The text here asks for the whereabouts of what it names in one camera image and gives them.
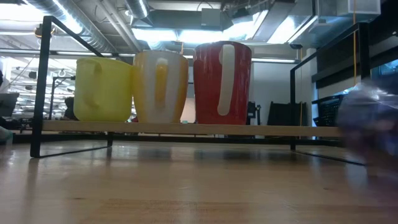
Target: air duct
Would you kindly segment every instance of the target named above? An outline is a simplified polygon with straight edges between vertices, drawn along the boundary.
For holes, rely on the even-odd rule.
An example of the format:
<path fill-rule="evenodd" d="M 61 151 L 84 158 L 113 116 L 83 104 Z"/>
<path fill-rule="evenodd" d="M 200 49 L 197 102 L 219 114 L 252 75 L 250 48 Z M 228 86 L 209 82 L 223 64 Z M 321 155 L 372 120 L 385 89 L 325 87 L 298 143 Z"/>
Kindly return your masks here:
<path fill-rule="evenodd" d="M 136 19 L 143 19 L 149 15 L 146 0 L 124 0 L 131 15 Z"/>
<path fill-rule="evenodd" d="M 78 33 L 86 42 L 99 52 L 115 52 L 116 49 L 94 26 L 90 19 L 72 0 L 24 0 L 63 22 L 72 31 Z"/>

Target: wall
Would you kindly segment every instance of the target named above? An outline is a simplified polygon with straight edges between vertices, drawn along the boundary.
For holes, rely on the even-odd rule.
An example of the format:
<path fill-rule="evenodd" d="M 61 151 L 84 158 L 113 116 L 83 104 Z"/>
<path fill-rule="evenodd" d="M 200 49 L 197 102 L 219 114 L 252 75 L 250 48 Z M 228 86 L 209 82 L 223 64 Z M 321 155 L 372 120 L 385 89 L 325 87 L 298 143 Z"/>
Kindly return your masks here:
<path fill-rule="evenodd" d="M 314 53 L 315 49 L 308 49 L 306 55 Z M 254 92 L 254 101 L 261 105 L 261 123 L 267 124 L 269 106 L 274 103 L 290 103 L 290 70 L 296 64 L 253 63 L 254 82 L 251 88 Z M 296 72 L 296 102 L 307 103 L 308 118 L 312 120 L 311 102 L 315 100 L 315 85 L 311 76 L 317 72 L 316 58 L 305 64 Z"/>
<path fill-rule="evenodd" d="M 254 80 L 251 82 L 254 101 L 261 105 L 260 118 L 267 124 L 269 105 L 290 102 L 290 69 L 292 64 L 253 63 Z"/>

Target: ceiling light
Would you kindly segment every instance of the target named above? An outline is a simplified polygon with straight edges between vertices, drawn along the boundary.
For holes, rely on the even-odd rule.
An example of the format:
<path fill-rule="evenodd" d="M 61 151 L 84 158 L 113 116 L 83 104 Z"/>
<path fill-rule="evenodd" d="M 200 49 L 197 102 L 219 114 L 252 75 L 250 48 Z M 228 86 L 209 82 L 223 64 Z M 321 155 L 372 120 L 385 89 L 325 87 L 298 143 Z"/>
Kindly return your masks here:
<path fill-rule="evenodd" d="M 57 51 L 59 55 L 74 55 L 74 56 L 96 56 L 93 52 L 63 52 L 63 51 Z M 101 55 L 105 57 L 110 57 L 112 56 L 112 53 L 101 53 Z"/>
<path fill-rule="evenodd" d="M 253 15 L 254 24 L 251 27 L 250 31 L 247 33 L 246 40 L 252 39 L 254 37 L 254 34 L 256 34 L 257 30 L 260 28 L 260 26 L 261 26 L 262 22 L 264 21 L 264 19 L 266 18 L 267 14 L 268 14 L 268 10 L 264 10 L 262 12 L 258 12 Z"/>
<path fill-rule="evenodd" d="M 195 44 L 216 42 L 222 39 L 223 33 L 221 31 L 208 30 L 184 30 L 179 37 L 179 41 Z"/>
<path fill-rule="evenodd" d="M 19 93 L 21 96 L 35 96 L 36 93 Z M 73 94 L 54 94 L 54 97 L 74 96 Z M 50 93 L 46 93 L 45 97 L 51 97 Z"/>
<path fill-rule="evenodd" d="M 288 43 L 291 43 L 295 39 L 300 37 L 300 35 L 302 35 L 304 33 L 304 31 L 307 30 L 317 19 L 318 19 L 318 16 L 314 16 L 305 26 L 303 26 L 296 34 L 293 35 L 293 37 L 291 37 L 288 40 Z"/>
<path fill-rule="evenodd" d="M 270 62 L 270 63 L 295 63 L 291 59 L 277 59 L 277 58 L 252 58 L 252 62 Z"/>
<path fill-rule="evenodd" d="M 138 40 L 147 42 L 177 40 L 174 30 L 170 29 L 132 29 L 132 32 Z"/>
<path fill-rule="evenodd" d="M 284 44 L 291 38 L 291 36 L 294 34 L 294 31 L 295 31 L 294 20 L 291 16 L 288 16 L 275 30 L 274 34 L 267 41 L 267 43 Z"/>
<path fill-rule="evenodd" d="M 0 49 L 0 53 L 11 54 L 39 54 L 39 50 Z"/>
<path fill-rule="evenodd" d="M 0 20 L 43 21 L 44 14 L 30 4 L 0 4 Z"/>
<path fill-rule="evenodd" d="M 120 57 L 134 57 L 135 54 L 119 54 Z"/>

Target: wooden shelf board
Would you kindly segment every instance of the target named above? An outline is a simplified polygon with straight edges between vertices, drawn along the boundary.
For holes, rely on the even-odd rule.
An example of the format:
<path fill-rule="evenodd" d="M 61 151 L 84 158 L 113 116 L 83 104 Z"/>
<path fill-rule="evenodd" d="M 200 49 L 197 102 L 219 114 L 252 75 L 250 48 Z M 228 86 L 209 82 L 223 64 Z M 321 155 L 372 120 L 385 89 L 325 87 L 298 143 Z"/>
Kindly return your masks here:
<path fill-rule="evenodd" d="M 225 124 L 160 124 L 92 121 L 43 121 L 45 131 L 111 131 L 160 134 L 239 134 L 260 136 L 340 137 L 338 128 L 301 126 L 246 126 Z"/>

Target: cable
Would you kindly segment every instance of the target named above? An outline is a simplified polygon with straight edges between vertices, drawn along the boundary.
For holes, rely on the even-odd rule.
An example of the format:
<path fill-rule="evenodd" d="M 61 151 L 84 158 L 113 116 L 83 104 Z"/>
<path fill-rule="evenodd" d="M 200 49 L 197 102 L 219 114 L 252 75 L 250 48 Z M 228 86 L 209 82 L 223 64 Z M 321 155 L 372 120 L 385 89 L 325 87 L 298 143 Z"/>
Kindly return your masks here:
<path fill-rule="evenodd" d="M 356 0 L 354 0 L 353 25 L 356 23 Z M 354 86 L 356 85 L 356 31 L 354 31 Z"/>
<path fill-rule="evenodd" d="M 207 3 L 207 5 L 209 5 L 212 9 L 214 9 L 213 6 L 212 6 L 209 2 L 201 1 L 201 2 L 199 3 L 198 7 L 197 7 L 197 11 L 199 11 L 199 6 L 200 6 L 202 3 L 204 3 L 204 2 Z"/>

